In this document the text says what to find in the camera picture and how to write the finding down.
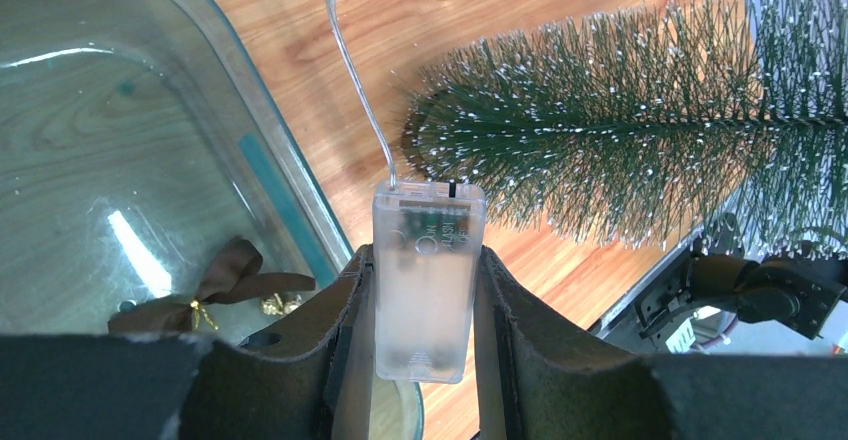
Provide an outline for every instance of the green bristle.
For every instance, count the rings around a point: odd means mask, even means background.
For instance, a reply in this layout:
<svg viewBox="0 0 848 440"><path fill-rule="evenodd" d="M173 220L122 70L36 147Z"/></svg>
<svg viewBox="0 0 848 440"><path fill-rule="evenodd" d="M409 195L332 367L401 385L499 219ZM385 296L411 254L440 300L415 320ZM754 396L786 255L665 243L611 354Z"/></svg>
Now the green bristle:
<svg viewBox="0 0 848 440"><path fill-rule="evenodd" d="M748 247L830 253L846 35L844 0L702 0L484 39L423 70L404 152L516 228L657 244L730 209Z"/></svg>

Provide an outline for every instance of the artificial christmas tree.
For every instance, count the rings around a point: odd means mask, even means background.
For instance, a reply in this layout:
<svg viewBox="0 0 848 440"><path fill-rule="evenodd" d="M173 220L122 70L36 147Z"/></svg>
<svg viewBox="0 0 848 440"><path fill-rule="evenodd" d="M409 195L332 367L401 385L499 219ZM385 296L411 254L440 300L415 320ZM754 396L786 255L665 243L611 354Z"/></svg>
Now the artificial christmas tree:
<svg viewBox="0 0 848 440"><path fill-rule="evenodd" d="M642 245L731 211L763 253L831 253L846 35L845 0L702 0L484 39L423 70L404 153L518 228Z"/></svg>

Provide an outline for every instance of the brown ribbon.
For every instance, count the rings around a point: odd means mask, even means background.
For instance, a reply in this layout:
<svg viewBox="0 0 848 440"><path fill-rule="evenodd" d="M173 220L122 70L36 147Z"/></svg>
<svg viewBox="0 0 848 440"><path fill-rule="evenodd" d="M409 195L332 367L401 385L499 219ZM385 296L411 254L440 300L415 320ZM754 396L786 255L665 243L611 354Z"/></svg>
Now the brown ribbon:
<svg viewBox="0 0 848 440"><path fill-rule="evenodd" d="M109 319L109 333L190 332L197 328L201 317L217 329L204 305L233 304L280 292L315 289L312 277L297 273L259 273L261 267L262 255L256 247L248 240L235 238L212 261L189 304L178 303L173 297L140 304L129 312L113 315Z"/></svg>

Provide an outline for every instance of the transparent tray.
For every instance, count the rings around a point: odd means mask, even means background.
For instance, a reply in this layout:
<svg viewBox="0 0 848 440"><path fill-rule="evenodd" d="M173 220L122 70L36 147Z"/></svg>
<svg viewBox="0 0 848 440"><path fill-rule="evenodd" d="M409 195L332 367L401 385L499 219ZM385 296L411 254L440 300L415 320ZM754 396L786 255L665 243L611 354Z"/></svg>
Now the transparent tray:
<svg viewBox="0 0 848 440"><path fill-rule="evenodd" d="M0 6L0 334L105 333L122 304L190 299L234 236L263 271L335 279L350 246L212 0ZM276 320L208 310L232 343ZM376 382L372 438L420 438L417 386Z"/></svg>

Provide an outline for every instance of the plastic container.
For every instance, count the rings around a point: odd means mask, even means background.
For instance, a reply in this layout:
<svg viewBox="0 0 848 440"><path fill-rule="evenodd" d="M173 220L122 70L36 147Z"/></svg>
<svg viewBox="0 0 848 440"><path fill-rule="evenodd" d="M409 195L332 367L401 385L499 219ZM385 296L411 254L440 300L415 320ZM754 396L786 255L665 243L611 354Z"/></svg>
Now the plastic container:
<svg viewBox="0 0 848 440"><path fill-rule="evenodd" d="M263 271L335 279L350 246L212 0L0 6L0 334L105 333L121 305L190 299L237 235ZM208 311L232 343L278 318ZM372 438L420 438L417 385L375 388L393 413Z"/></svg>
<svg viewBox="0 0 848 440"><path fill-rule="evenodd" d="M486 196L474 185L378 186L374 263L380 377L462 380L485 224Z"/></svg>

